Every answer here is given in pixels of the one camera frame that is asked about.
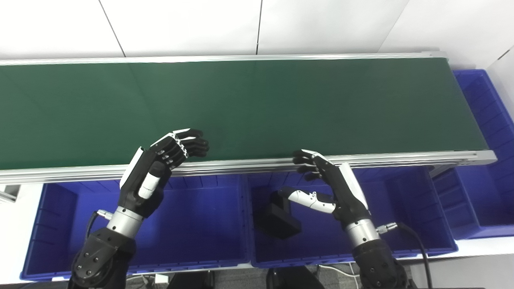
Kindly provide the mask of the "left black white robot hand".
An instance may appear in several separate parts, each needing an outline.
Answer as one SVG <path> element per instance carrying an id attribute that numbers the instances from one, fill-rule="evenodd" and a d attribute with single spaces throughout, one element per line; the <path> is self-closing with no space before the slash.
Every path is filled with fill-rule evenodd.
<path id="1" fill-rule="evenodd" d="M 173 130 L 148 149 L 140 147 L 120 181 L 118 206 L 148 218 L 163 201 L 163 191 L 172 171 L 190 157 L 205 157 L 209 144 L 202 130 Z"/>

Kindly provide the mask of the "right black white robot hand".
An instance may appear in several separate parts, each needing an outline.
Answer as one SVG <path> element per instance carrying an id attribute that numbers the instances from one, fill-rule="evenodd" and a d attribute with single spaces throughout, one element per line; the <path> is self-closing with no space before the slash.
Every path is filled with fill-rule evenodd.
<path id="1" fill-rule="evenodd" d="M 301 149 L 293 153 L 292 162 L 304 179 L 323 180 L 332 189 L 332 196 L 285 186 L 278 194 L 305 207 L 332 214 L 342 227 L 371 221 L 371 214 L 362 189 L 347 163 L 336 165 L 321 153 Z"/>

